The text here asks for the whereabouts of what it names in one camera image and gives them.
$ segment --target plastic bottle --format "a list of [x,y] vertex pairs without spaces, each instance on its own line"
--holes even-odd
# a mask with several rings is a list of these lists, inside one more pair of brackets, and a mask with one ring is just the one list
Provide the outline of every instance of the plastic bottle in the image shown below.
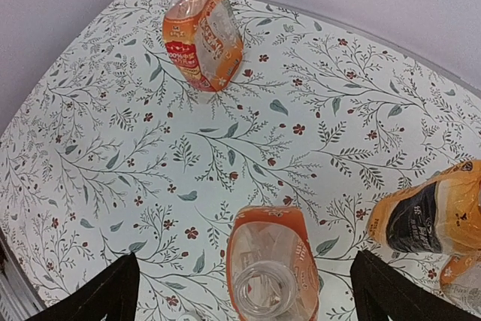
[[481,315],[481,252],[451,256],[440,272],[444,295],[463,310]]
[[245,207],[227,247],[231,302],[244,321],[317,319],[319,278],[302,212]]
[[481,160],[461,162],[381,199],[369,235],[399,252],[474,254],[481,250],[480,190]]
[[172,62],[199,90],[224,89],[242,61],[244,44],[229,0],[172,0],[163,36]]

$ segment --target bottle cap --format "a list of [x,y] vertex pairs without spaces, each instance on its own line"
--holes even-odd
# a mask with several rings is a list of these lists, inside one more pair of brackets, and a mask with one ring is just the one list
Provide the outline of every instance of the bottle cap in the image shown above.
[[188,312],[179,317],[177,321],[201,321],[201,318],[194,312]]

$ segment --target table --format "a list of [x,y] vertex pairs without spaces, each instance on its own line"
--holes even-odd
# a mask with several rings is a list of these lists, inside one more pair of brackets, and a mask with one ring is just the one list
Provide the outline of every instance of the table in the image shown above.
[[349,267],[360,249],[439,295],[445,256],[389,251],[365,226],[387,193],[479,155],[481,101],[337,26],[231,2],[246,54],[225,92],[198,94],[169,62],[168,0],[115,0],[12,119],[0,226],[40,296],[55,304],[136,252],[139,320],[236,319],[224,259],[246,204],[304,210],[319,319],[356,318]]

